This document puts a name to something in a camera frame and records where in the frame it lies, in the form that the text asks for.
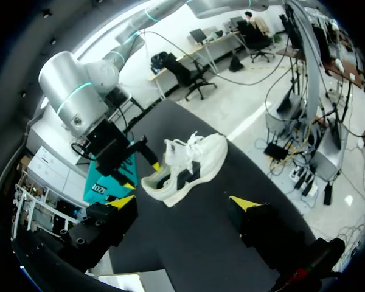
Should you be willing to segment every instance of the black office chair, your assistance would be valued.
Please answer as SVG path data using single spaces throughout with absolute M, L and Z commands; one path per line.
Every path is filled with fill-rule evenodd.
M 272 53 L 262 52 L 263 49 L 266 49 L 272 44 L 272 41 L 270 38 L 263 35 L 261 31 L 255 29 L 253 25 L 239 21 L 238 31 L 243 36 L 246 47 L 255 51 L 250 55 L 252 63 L 254 63 L 254 60 L 259 56 L 265 57 L 268 60 L 268 63 L 270 62 L 268 55 L 272 55 L 273 58 L 275 57 Z
M 285 28 L 285 32 L 290 37 L 290 40 L 292 42 L 292 48 L 294 49 L 303 49 L 302 43 L 300 42 L 301 37 L 299 36 L 296 28 L 292 25 L 292 23 L 287 19 L 287 17 L 284 14 L 279 15 L 282 24 Z
M 207 85 L 213 85 L 215 88 L 218 86 L 215 83 L 209 83 L 204 79 L 204 70 L 199 68 L 199 65 L 194 61 L 197 70 L 190 71 L 182 64 L 176 61 L 176 57 L 169 54 L 163 61 L 165 68 L 172 72 L 178 81 L 178 84 L 182 87 L 189 87 L 189 92 L 185 96 L 185 100 L 188 101 L 189 94 L 193 93 L 196 89 L 199 91 L 201 100 L 204 100 L 204 96 L 201 93 L 200 88 Z

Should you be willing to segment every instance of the black mat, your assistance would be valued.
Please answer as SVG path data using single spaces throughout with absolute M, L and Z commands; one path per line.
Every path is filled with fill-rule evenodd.
M 164 139 L 188 140 L 216 132 L 174 102 L 160 103 L 134 128 L 143 134 L 159 160 Z M 137 155 L 139 177 L 153 169 Z M 139 216 L 117 248 L 110 249 L 115 273 L 165 268 L 176 291 L 268 291 L 278 274 L 270 270 L 254 248 L 246 248 L 227 218 L 228 196 L 257 203 L 270 202 L 306 243 L 314 236 L 297 209 L 269 178 L 229 142 L 223 168 L 214 180 L 196 186 L 175 207 L 150 198 L 141 186 L 135 191 Z

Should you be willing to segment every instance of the power strip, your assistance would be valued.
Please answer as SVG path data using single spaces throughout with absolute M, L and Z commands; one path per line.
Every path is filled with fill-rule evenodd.
M 300 177 L 303 176 L 304 174 L 310 175 L 312 174 L 311 171 L 309 171 L 308 169 L 304 168 L 304 167 L 295 167 L 294 169 L 292 169 L 292 171 L 289 174 L 290 179 L 295 183 L 295 185 L 297 184 L 297 182 L 300 180 Z M 311 180 L 309 180 L 308 182 L 303 182 L 302 185 L 300 186 L 299 190 L 301 191 L 301 193 L 303 193 L 303 191 L 305 190 L 305 188 L 308 186 L 308 183 Z M 314 200 L 315 196 L 318 195 L 318 186 L 316 185 L 316 183 L 314 182 L 312 184 L 312 187 L 310 189 L 310 191 L 308 192 L 307 196 L 305 196 L 306 200 Z

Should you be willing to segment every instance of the person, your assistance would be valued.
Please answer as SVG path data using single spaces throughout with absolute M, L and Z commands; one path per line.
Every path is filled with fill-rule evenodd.
M 270 34 L 270 28 L 266 25 L 265 20 L 263 20 L 261 16 L 253 16 L 249 11 L 246 11 L 245 15 L 255 29 L 259 29 L 266 36 Z

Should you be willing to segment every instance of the red object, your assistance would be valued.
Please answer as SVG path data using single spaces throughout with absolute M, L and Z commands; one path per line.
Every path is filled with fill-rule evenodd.
M 295 280 L 303 280 L 308 275 L 307 271 L 299 268 L 296 270 L 295 274 L 292 276 L 292 278 L 288 281 L 288 283 L 292 283 Z

